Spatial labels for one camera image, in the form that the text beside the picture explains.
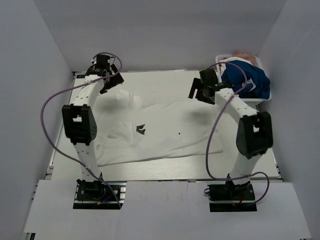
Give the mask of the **white t shirt robot print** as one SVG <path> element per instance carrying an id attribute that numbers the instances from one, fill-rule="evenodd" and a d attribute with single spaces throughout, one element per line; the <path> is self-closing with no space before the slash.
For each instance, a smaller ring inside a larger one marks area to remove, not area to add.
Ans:
<path id="1" fill-rule="evenodd" d="M 93 107 L 97 164 L 204 155 L 218 112 L 192 99 L 146 104 L 124 90 L 98 96 Z"/>

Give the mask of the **blue t shirt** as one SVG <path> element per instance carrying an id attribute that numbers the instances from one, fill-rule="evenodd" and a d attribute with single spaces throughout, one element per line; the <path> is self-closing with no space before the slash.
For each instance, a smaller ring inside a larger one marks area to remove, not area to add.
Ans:
<path id="1" fill-rule="evenodd" d="M 265 72 L 250 63 L 241 60 L 232 60 L 227 64 L 220 64 L 223 71 L 221 81 L 230 85 L 243 99 L 269 99 L 270 80 Z"/>

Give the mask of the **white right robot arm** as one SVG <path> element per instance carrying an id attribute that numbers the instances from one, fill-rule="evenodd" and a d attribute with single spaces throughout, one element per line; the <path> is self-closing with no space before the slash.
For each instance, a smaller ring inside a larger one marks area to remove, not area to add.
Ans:
<path id="1" fill-rule="evenodd" d="M 243 185 L 250 181 L 259 159 L 273 146 L 271 115 L 249 106 L 234 93 L 231 86 L 218 82 L 214 69 L 201 70 L 199 75 L 199 78 L 193 79 L 188 97 L 221 107 L 212 132 L 223 113 L 230 115 L 238 124 L 235 139 L 238 154 L 235 164 L 226 178 L 218 179 L 230 183 L 225 187 L 226 195 L 236 200 L 243 195 Z"/>

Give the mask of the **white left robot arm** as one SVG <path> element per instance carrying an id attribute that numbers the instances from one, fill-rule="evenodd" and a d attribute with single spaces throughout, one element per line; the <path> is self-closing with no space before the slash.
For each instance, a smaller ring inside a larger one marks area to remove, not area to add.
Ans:
<path id="1" fill-rule="evenodd" d="M 98 95 L 123 84 L 121 68 L 115 65 L 116 60 L 119 60 L 117 56 L 107 52 L 95 55 L 84 75 L 84 83 L 79 86 L 79 93 L 70 104 L 62 107 L 64 132 L 77 152 L 82 180 L 86 182 L 103 178 L 94 149 L 98 127 L 93 106 Z"/>

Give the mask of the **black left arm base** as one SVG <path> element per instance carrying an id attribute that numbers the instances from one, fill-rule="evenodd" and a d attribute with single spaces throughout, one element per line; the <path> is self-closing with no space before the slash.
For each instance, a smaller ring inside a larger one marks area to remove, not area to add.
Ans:
<path id="1" fill-rule="evenodd" d="M 77 180 L 74 210 L 120 210 L 126 194 L 126 183 L 114 182 L 110 190 L 99 181 Z"/>

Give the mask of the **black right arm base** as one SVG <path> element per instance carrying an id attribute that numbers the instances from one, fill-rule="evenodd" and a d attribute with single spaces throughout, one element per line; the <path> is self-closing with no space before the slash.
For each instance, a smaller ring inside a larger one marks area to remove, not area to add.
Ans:
<path id="1" fill-rule="evenodd" d="M 208 195 L 211 213 L 257 211 L 256 197 L 250 181 L 241 185 L 235 185 L 232 181 L 210 184 L 203 193 Z"/>

